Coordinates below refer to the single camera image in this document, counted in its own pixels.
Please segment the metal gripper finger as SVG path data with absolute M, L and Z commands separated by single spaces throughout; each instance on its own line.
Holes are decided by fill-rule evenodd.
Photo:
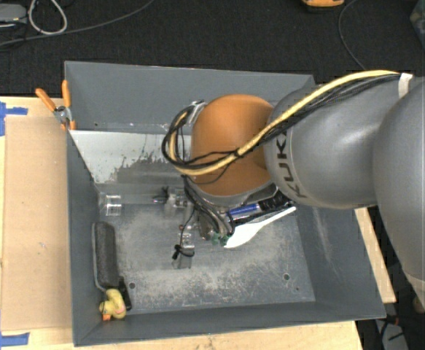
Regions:
M 188 200 L 183 187 L 167 187 L 165 190 L 165 214 L 175 214 L 187 207 Z
M 195 246 L 192 243 L 192 234 L 180 232 L 173 246 L 172 267 L 179 270 L 190 269 L 194 256 Z

